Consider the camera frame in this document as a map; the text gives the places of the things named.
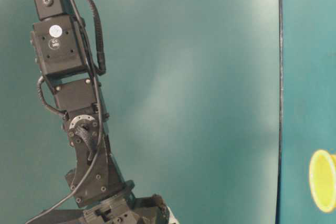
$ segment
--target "yellow object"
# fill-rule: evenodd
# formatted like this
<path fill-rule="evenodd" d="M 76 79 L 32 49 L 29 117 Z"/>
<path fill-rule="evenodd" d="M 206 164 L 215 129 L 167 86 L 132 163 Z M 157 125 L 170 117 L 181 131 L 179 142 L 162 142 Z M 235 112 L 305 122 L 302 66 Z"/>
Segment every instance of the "yellow object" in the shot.
<path fill-rule="evenodd" d="M 309 185 L 317 207 L 331 212 L 336 207 L 336 155 L 316 151 L 310 160 Z"/>

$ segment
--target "hex screw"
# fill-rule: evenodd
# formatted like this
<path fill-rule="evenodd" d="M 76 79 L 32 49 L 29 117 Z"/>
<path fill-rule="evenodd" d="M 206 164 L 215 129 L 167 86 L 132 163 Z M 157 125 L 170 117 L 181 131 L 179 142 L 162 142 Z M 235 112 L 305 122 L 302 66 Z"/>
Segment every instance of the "hex screw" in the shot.
<path fill-rule="evenodd" d="M 47 7 L 53 5 L 54 3 L 54 0 L 42 0 L 43 1 L 43 4 Z"/>

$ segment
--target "teal wall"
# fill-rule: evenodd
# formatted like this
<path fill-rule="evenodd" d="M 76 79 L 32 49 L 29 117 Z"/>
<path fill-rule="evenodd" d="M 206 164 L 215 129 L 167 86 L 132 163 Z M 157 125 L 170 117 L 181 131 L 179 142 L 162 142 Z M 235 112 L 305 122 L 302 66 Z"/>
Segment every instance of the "teal wall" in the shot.
<path fill-rule="evenodd" d="M 284 127 L 280 223 L 333 223 L 314 205 L 310 157 L 336 135 L 335 0 L 283 0 Z"/>
<path fill-rule="evenodd" d="M 163 195 L 182 224 L 274 223 L 278 0 L 96 4 L 112 148 L 136 195 Z M 75 165 L 60 120 L 37 99 L 36 21 L 33 0 L 0 0 L 1 223 L 21 224 L 68 194 L 64 174 Z"/>

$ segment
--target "black wire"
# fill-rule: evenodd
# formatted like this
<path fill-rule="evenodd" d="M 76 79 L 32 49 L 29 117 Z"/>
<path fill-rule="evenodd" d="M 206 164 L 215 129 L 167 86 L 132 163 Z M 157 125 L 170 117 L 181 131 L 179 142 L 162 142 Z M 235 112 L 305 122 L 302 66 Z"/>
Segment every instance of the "black wire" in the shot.
<path fill-rule="evenodd" d="M 66 116 L 66 113 L 65 113 L 65 112 L 60 111 L 60 110 L 57 110 L 56 108 L 50 106 L 50 105 L 46 102 L 46 100 L 45 100 L 45 98 L 44 98 L 44 95 L 43 95 L 43 90 L 42 90 L 42 84 L 44 83 L 44 81 L 45 81 L 45 80 L 44 80 L 44 77 L 43 77 L 43 76 L 41 76 L 41 77 L 38 79 L 38 81 L 37 81 L 37 94 L 38 94 L 38 97 L 40 98 L 42 104 L 44 105 L 44 107 L 45 107 L 47 110 L 49 110 L 51 113 L 54 113 L 54 114 L 56 114 L 56 115 L 58 115 L 58 116 L 60 116 L 61 118 L 64 119 L 65 116 Z"/>
<path fill-rule="evenodd" d="M 106 73 L 106 63 L 105 63 L 105 53 L 104 53 L 104 41 L 103 41 L 103 32 L 101 27 L 101 21 L 98 9 L 96 4 L 93 0 L 86 0 L 89 5 L 90 9 L 92 10 L 93 14 L 93 23 L 94 23 L 94 30 L 96 33 L 96 50 L 97 50 L 97 60 L 99 69 L 97 69 L 97 73 L 102 75 Z"/>
<path fill-rule="evenodd" d="M 72 6 L 73 6 L 73 8 L 75 10 L 75 13 L 77 13 L 76 14 L 76 18 L 78 19 L 78 22 L 81 25 L 81 19 L 80 19 L 80 16 L 79 16 L 78 9 L 77 9 L 77 7 L 75 5 L 75 1 L 74 0 L 70 0 L 70 1 L 71 1 L 71 4 L 72 4 Z M 93 63 L 93 58 L 92 58 L 92 53 L 91 53 L 90 47 L 89 47 L 89 59 L 91 61 L 91 64 L 93 65 L 94 63 Z M 96 161 L 97 161 L 97 158 L 98 158 L 98 154 L 99 154 L 99 149 L 100 149 L 101 142 L 102 142 L 101 140 L 102 140 L 102 134 L 103 134 L 103 125 L 102 125 L 103 119 L 102 119 L 102 106 L 101 106 L 101 100 L 100 100 L 100 93 L 99 93 L 99 89 L 98 89 L 98 77 L 97 77 L 96 69 L 94 67 L 92 68 L 92 72 L 93 72 L 93 81 L 94 81 L 94 84 L 95 84 L 94 85 L 94 88 L 95 88 L 94 90 L 95 90 L 96 98 L 97 98 L 98 118 L 99 118 L 99 134 L 98 134 L 97 152 L 94 155 L 94 158 L 92 160 L 92 163 L 91 163 L 90 167 L 88 168 L 88 170 L 84 174 L 83 178 L 78 183 L 77 187 L 68 196 L 66 196 L 65 198 L 63 198 L 60 202 L 56 203 L 54 206 L 52 206 L 48 210 L 46 210 L 46 211 L 38 214 L 37 216 L 31 218 L 25 224 L 30 224 L 34 220 L 37 220 L 40 217 L 45 216 L 46 214 L 50 213 L 54 209 L 56 209 L 59 206 L 61 206 L 65 201 L 67 201 L 68 199 L 70 199 L 71 197 L 73 197 L 76 194 L 76 192 L 78 191 L 78 189 L 80 188 L 80 186 L 85 182 L 85 180 L 87 179 L 87 177 L 90 175 L 93 167 L 96 164 Z"/>

